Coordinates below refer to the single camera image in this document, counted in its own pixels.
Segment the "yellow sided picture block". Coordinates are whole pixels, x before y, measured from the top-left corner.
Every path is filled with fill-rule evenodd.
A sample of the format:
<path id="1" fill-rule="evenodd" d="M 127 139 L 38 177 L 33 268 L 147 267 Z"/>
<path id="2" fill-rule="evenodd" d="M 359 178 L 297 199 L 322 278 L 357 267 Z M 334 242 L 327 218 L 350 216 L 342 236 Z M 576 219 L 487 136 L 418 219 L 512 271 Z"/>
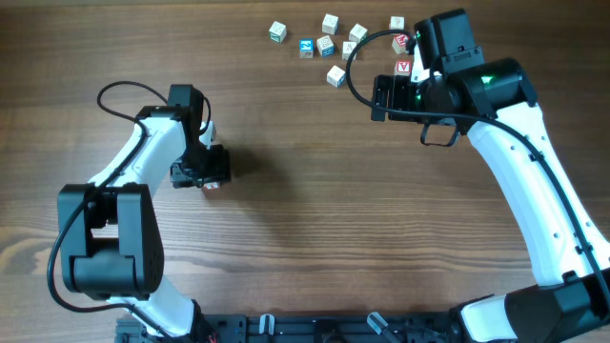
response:
<path id="1" fill-rule="evenodd" d="M 216 190 L 216 189 L 219 189 L 220 186 L 221 186 L 220 182 L 209 182 L 209 183 L 205 183 L 203 185 L 203 188 L 205 190 Z"/>

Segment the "blue P letter block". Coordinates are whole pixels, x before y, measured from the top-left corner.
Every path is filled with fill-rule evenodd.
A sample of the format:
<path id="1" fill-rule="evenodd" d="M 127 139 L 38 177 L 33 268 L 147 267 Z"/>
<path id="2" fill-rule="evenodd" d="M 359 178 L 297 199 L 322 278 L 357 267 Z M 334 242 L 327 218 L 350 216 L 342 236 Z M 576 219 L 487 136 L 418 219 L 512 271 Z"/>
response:
<path id="1" fill-rule="evenodd" d="M 335 88 L 339 88 L 345 80 L 346 72 L 339 66 L 332 66 L 328 71 L 326 80 Z"/>

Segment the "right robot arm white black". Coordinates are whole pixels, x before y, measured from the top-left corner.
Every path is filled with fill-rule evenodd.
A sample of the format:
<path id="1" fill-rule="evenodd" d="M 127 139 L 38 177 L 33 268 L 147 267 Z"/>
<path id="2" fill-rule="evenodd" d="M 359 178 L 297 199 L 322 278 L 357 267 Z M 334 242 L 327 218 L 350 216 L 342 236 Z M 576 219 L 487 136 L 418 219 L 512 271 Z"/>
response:
<path id="1" fill-rule="evenodd" d="M 464 10 L 416 24 L 409 77 L 379 76 L 376 121 L 451 126 L 489 166 L 517 220 L 536 283 L 458 306 L 464 342 L 560 342 L 609 322 L 609 244 L 581 205 L 519 62 L 484 59 Z"/>

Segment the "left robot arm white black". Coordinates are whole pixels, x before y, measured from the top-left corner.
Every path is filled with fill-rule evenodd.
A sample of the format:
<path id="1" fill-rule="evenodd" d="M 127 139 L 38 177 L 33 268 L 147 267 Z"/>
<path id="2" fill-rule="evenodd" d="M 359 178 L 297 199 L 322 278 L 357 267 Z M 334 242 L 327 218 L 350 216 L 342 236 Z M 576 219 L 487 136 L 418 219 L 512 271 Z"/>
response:
<path id="1" fill-rule="evenodd" d="M 122 308 L 118 342 L 215 342 L 218 334 L 196 301 L 164 274 L 164 249 L 153 208 L 161 181 L 213 190 L 231 179 L 228 151 L 215 141 L 208 98 L 192 85 L 173 85 L 159 106 L 132 117 L 133 133 L 113 161 L 58 194 L 59 234 L 47 268 L 53 300 L 75 313 L 90 308 L 58 293 L 65 287 L 98 301 L 99 312 Z"/>

